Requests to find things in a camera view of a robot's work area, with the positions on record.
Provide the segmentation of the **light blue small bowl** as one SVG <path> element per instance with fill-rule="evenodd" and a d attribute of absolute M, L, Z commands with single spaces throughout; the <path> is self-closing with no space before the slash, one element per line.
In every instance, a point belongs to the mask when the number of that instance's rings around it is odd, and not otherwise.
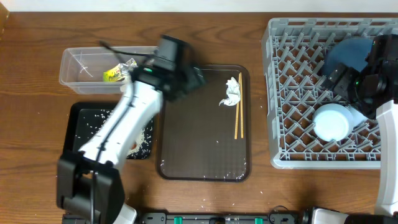
<path fill-rule="evenodd" d="M 354 128 L 354 118 L 349 109 L 339 104 L 319 107 L 312 119 L 315 134 L 324 141 L 340 141 Z"/>

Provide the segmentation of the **grey dishwasher rack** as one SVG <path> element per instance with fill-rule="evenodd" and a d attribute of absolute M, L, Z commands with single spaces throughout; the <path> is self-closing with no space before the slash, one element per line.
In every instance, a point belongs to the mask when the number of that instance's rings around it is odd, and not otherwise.
<path fill-rule="evenodd" d="M 360 123 L 340 141 L 313 130 L 314 112 L 327 103 L 346 105 L 324 90 L 327 53 L 352 37 L 396 34 L 395 18 L 273 18 L 262 37 L 267 82 L 267 129 L 271 164 L 277 169 L 378 169 L 381 143 L 374 120 Z"/>

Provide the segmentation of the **pile of white rice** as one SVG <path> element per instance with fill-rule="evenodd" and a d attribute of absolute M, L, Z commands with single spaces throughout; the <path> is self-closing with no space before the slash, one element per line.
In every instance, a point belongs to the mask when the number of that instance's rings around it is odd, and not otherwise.
<path fill-rule="evenodd" d="M 146 137 L 143 131 L 140 132 L 140 134 L 138 135 L 135 143 L 137 144 L 137 147 L 135 149 L 130 149 L 128 152 L 128 155 L 131 156 L 134 153 L 138 153 L 140 151 L 140 149 L 142 148 L 142 145 L 144 143 L 146 143 Z"/>

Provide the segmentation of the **foil wrapper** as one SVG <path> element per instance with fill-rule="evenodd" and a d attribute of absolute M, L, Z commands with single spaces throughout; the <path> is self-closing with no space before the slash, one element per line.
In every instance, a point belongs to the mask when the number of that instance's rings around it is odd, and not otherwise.
<path fill-rule="evenodd" d="M 122 82 L 130 79 L 130 72 L 137 67 L 137 62 L 131 58 L 127 62 L 120 63 L 116 70 L 116 81 Z"/>

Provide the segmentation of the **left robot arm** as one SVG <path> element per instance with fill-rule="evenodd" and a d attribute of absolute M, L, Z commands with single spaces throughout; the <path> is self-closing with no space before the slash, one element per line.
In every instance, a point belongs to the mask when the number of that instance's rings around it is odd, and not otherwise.
<path fill-rule="evenodd" d="M 134 223 L 125 203 L 121 171 L 141 129 L 164 101 L 175 101 L 205 84 L 193 47 L 162 35 L 158 49 L 129 71 L 125 91 L 99 131 L 78 152 L 57 164 L 56 204 L 90 223 Z"/>

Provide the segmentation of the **light blue cup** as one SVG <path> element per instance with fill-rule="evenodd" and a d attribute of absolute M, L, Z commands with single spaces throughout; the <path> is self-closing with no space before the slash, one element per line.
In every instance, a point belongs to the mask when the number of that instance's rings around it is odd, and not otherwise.
<path fill-rule="evenodd" d="M 368 120 L 367 117 L 365 117 L 361 112 L 353 108 L 351 105 L 349 105 L 347 109 L 352 114 L 354 127 Z"/>

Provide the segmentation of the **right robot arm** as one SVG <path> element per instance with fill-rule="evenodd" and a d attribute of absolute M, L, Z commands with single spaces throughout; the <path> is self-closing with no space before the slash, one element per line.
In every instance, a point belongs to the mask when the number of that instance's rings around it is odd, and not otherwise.
<path fill-rule="evenodd" d="M 312 118 L 324 141 L 342 140 L 360 122 L 379 125 L 381 168 L 374 214 L 346 214 L 314 207 L 301 223 L 397 223 L 397 35 L 341 41 L 326 55 L 322 87 L 346 100 L 326 104 Z"/>

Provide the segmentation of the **black rectangular tray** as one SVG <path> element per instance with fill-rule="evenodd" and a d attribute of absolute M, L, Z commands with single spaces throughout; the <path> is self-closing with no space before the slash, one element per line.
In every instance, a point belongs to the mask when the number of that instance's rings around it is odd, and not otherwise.
<path fill-rule="evenodd" d="M 78 102 L 72 105 L 63 150 L 77 152 L 102 128 L 116 105 L 116 102 Z M 154 125 L 155 121 L 151 119 L 141 130 L 147 142 L 138 153 L 127 155 L 128 159 L 146 159 L 150 156 Z"/>

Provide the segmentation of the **brown serving tray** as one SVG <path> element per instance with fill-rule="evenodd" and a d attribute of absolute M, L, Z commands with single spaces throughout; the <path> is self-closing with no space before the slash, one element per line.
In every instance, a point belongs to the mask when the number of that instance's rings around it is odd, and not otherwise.
<path fill-rule="evenodd" d="M 250 77 L 240 65 L 205 65 L 206 84 L 162 109 L 157 171 L 169 180 L 242 182 L 251 168 Z M 219 105 L 226 82 L 243 79 L 244 137 L 234 139 L 236 106 Z"/>

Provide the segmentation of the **clear plastic bin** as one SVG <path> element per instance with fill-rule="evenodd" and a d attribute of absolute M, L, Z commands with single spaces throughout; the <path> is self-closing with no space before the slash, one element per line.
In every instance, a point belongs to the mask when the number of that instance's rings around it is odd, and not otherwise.
<path fill-rule="evenodd" d="M 116 50 L 125 54 L 114 54 L 104 47 L 68 48 L 63 52 L 59 82 L 81 95 L 119 94 L 127 81 L 104 81 L 104 72 L 121 62 L 133 58 L 138 64 L 144 54 L 151 54 L 155 46 L 118 46 Z"/>

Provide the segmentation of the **yellow snack packet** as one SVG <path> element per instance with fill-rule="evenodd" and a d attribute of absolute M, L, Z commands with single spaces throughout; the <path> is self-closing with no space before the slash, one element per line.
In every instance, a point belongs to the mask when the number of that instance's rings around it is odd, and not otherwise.
<path fill-rule="evenodd" d="M 124 75 L 122 73 L 122 65 L 118 64 L 117 66 L 109 69 L 103 73 L 103 81 L 104 82 L 118 82 L 124 79 Z"/>

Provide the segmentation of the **blue plate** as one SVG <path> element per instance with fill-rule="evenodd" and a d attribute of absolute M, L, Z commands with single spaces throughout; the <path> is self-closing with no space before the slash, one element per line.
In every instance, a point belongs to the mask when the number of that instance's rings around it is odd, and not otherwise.
<path fill-rule="evenodd" d="M 362 37 L 353 37 L 339 42 L 327 52 L 322 66 L 322 75 L 329 76 L 339 63 L 360 72 L 368 64 L 366 58 L 372 44 L 371 39 Z"/>

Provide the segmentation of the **wooden chopstick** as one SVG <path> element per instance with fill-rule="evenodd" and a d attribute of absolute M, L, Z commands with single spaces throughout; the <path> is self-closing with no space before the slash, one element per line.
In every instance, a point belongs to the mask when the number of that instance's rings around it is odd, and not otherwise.
<path fill-rule="evenodd" d="M 239 86 L 241 84 L 241 73 L 238 76 Z M 234 139 L 238 138 L 238 124 L 239 124 L 239 102 L 236 104 L 236 119 L 235 119 L 235 129 L 234 129 Z"/>
<path fill-rule="evenodd" d="M 240 100 L 241 138 L 243 139 L 243 137 L 244 137 L 244 118 L 243 118 L 243 79 L 242 79 L 242 73 L 239 74 L 239 87 L 240 87 L 240 94 L 241 94 L 241 100 Z"/>

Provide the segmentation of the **white tissue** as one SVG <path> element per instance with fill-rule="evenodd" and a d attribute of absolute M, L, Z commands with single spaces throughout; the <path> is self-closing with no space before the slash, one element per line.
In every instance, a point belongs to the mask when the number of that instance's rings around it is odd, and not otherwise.
<path fill-rule="evenodd" d="M 241 92 L 240 92 L 240 84 L 238 81 L 231 77 L 227 82 L 227 89 L 226 89 L 226 99 L 222 99 L 219 102 L 219 105 L 224 104 L 226 106 L 234 106 L 238 104 L 241 100 Z"/>

